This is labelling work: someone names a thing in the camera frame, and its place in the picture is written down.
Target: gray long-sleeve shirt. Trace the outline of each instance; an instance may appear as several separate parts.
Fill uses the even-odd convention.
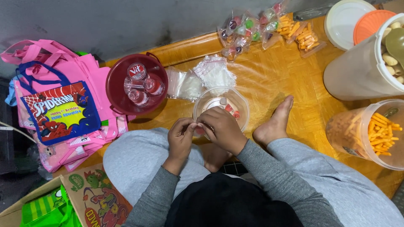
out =
[[[321,193],[251,140],[237,158],[272,200],[284,201],[295,210],[305,227],[343,226]],[[125,226],[164,226],[178,181],[179,177],[160,168],[133,206]]]

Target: cardboard box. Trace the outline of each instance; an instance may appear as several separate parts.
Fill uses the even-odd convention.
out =
[[[21,223],[21,208],[63,184],[83,226],[119,227],[132,210],[129,202],[111,184],[102,164],[60,175],[0,213],[0,226],[17,227]]]

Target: foot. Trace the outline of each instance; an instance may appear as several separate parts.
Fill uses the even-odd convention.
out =
[[[207,143],[199,146],[202,150],[204,166],[210,172],[217,172],[223,164],[232,157],[228,151],[221,149],[213,143]]]
[[[293,106],[293,96],[289,95],[276,108],[271,119],[260,125],[252,134],[254,139],[265,146],[276,139],[288,138],[286,126],[288,124],[289,112]]]

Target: yellow label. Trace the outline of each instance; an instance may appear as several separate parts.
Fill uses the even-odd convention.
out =
[[[48,110],[45,116],[49,118],[49,121],[63,122],[66,128],[69,128],[72,124],[79,124],[79,121],[85,118],[83,110],[84,108],[77,106],[75,102],[68,102]]]

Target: hand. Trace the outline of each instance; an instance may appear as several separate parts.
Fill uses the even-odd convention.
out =
[[[168,158],[162,165],[174,175],[179,175],[183,164],[191,152],[192,136],[196,123],[192,118],[178,119],[168,132]]]
[[[196,120],[209,139],[220,148],[237,156],[248,139],[241,132],[236,119],[226,110],[213,107],[203,112]]]

